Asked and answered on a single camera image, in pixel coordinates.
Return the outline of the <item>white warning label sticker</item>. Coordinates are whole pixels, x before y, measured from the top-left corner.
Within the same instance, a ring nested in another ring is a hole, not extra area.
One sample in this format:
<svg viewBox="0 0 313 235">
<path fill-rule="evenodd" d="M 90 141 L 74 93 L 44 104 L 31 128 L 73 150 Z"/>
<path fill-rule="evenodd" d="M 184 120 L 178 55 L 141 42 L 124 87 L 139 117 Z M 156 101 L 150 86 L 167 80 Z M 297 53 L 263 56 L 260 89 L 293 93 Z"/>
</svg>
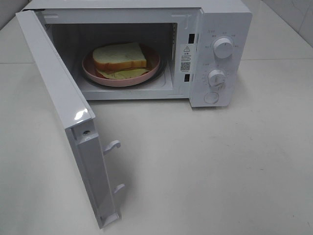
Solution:
<svg viewBox="0 0 313 235">
<path fill-rule="evenodd" d="M 179 48 L 179 70 L 180 72 L 191 72 L 195 57 L 194 44 L 181 44 Z"/>
</svg>

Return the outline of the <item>pink round plate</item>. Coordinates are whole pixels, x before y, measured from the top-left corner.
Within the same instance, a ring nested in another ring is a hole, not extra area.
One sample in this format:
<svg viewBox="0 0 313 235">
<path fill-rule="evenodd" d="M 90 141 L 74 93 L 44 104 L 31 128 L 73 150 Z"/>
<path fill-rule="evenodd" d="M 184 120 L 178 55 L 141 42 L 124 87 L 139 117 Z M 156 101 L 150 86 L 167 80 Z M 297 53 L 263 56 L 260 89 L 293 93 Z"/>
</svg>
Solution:
<svg viewBox="0 0 313 235">
<path fill-rule="evenodd" d="M 143 73 L 140 76 L 120 80 L 108 79 L 107 77 L 103 76 L 99 71 L 97 71 L 93 62 L 92 52 L 89 52 L 82 61 L 82 69 L 84 71 L 84 74 L 91 81 L 108 87 L 130 87 L 146 82 L 154 75 L 156 75 L 157 70 L 160 68 L 161 57 L 154 49 L 148 46 L 140 44 L 140 47 L 144 56 L 146 57 L 148 69 L 147 72 Z"/>
</svg>

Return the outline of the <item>white microwave door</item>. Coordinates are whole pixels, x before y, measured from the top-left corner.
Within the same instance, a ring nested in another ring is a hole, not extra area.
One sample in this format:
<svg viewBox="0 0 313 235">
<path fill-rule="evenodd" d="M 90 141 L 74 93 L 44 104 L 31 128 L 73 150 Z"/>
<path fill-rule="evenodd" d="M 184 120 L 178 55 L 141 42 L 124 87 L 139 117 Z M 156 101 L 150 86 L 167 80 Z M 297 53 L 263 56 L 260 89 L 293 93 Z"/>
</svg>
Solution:
<svg viewBox="0 0 313 235">
<path fill-rule="evenodd" d="M 62 122 L 98 226 L 103 228 L 119 218 L 114 194 L 125 185 L 111 190 L 105 155 L 119 148 L 121 142 L 101 145 L 93 121 L 95 114 L 53 45 L 41 17 L 32 10 L 18 12 L 16 17 Z"/>
</svg>

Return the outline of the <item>white microwave oven body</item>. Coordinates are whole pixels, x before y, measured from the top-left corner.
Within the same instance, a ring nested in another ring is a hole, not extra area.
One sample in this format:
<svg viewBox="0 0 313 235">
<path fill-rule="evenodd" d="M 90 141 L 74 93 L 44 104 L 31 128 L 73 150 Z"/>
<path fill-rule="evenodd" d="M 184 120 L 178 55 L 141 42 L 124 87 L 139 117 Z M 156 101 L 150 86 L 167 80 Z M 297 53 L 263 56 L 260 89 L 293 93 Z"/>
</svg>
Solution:
<svg viewBox="0 0 313 235">
<path fill-rule="evenodd" d="M 86 100 L 187 98 L 192 107 L 227 106 L 252 13 L 239 0 L 33 0 L 22 11 L 32 10 Z M 223 36 L 233 40 L 233 53 L 219 59 L 213 42 Z M 127 88 L 95 84 L 83 74 L 82 60 L 105 44 L 138 42 L 155 49 L 165 63 L 155 80 Z M 191 72 L 179 70 L 181 44 L 194 44 Z M 211 87 L 208 74 L 222 70 L 226 81 Z M 215 104 L 204 102 L 217 92 Z"/>
</svg>

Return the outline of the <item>glass microwave turntable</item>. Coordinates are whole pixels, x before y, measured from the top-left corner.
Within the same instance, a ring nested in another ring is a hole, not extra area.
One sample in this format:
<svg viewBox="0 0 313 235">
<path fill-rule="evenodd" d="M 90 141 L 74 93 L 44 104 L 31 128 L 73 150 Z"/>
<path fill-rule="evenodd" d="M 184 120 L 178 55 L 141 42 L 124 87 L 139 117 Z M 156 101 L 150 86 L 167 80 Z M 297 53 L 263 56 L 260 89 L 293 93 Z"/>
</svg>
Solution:
<svg viewBox="0 0 313 235">
<path fill-rule="evenodd" d="M 152 78 L 150 78 L 149 80 L 147 80 L 146 82 L 143 82 L 141 84 L 145 84 L 145 83 L 148 83 L 148 82 L 151 82 L 151 81 L 157 79 L 163 73 L 165 65 L 166 64 L 161 61 L 160 62 L 160 68 L 157 70 L 156 75 L 154 75 Z M 147 67 L 144 67 L 144 68 L 128 68 L 128 69 L 117 70 L 117 71 L 112 70 L 112 71 L 99 71 L 99 72 L 103 76 L 107 77 L 108 79 L 120 80 L 120 79 L 128 79 L 128 78 L 140 76 L 147 71 L 148 71 Z"/>
</svg>

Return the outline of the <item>round white door button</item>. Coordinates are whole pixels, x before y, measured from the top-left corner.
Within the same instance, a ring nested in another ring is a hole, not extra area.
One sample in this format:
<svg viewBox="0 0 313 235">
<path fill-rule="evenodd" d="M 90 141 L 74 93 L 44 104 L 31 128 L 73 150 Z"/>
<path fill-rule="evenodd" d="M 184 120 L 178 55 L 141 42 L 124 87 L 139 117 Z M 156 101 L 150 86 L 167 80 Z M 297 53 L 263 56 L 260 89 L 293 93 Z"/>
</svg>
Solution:
<svg viewBox="0 0 313 235">
<path fill-rule="evenodd" d="M 204 96 L 203 99 L 207 104 L 215 104 L 219 100 L 219 94 L 217 92 L 209 92 Z"/>
</svg>

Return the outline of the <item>white bread sandwich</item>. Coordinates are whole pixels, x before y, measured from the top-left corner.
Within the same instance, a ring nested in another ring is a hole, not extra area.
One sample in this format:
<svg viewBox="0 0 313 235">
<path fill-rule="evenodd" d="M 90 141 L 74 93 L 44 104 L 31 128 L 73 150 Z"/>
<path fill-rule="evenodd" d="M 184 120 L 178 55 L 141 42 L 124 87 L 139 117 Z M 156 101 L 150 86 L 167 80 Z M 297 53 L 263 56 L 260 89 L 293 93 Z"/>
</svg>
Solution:
<svg viewBox="0 0 313 235">
<path fill-rule="evenodd" d="M 125 80 L 150 71 L 139 43 L 96 48 L 92 52 L 92 59 L 96 72 L 106 79 Z"/>
</svg>

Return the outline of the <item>white lower microwave knob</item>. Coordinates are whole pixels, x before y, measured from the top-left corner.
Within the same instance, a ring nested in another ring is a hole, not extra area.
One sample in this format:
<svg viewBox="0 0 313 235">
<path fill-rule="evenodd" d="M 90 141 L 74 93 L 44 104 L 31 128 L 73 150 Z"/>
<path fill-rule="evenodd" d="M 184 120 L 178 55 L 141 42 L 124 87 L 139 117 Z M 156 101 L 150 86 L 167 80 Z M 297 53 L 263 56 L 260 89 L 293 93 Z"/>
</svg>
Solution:
<svg viewBox="0 0 313 235">
<path fill-rule="evenodd" d="M 208 83 L 211 87 L 217 87 L 226 81 L 226 75 L 222 70 L 212 70 L 208 74 Z"/>
</svg>

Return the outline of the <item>white microwave knob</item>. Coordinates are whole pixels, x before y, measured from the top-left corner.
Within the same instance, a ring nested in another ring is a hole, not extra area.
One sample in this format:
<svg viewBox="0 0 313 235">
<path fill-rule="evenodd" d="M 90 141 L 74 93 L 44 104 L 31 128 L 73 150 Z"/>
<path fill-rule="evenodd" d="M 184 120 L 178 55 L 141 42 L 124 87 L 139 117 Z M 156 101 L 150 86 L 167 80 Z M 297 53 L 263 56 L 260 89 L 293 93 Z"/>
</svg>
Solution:
<svg viewBox="0 0 313 235">
<path fill-rule="evenodd" d="M 217 87 L 226 81 L 226 75 L 222 70 L 212 70 L 208 74 L 208 83 L 211 87 Z"/>
<path fill-rule="evenodd" d="M 217 38 L 213 44 L 213 52 L 219 59 L 225 59 L 232 55 L 234 43 L 233 40 L 228 36 Z"/>
</svg>

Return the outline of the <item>white upper microwave knob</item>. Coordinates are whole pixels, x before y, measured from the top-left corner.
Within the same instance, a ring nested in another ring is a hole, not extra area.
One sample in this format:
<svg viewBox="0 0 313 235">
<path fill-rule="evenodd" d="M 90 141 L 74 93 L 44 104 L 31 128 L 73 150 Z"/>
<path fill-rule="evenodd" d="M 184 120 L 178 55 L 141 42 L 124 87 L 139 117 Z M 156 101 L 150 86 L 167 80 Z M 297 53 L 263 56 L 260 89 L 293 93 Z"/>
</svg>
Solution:
<svg viewBox="0 0 313 235">
<path fill-rule="evenodd" d="M 213 44 L 213 52 L 219 59 L 225 59 L 232 55 L 234 43 L 233 40 L 228 36 L 217 38 Z"/>
</svg>

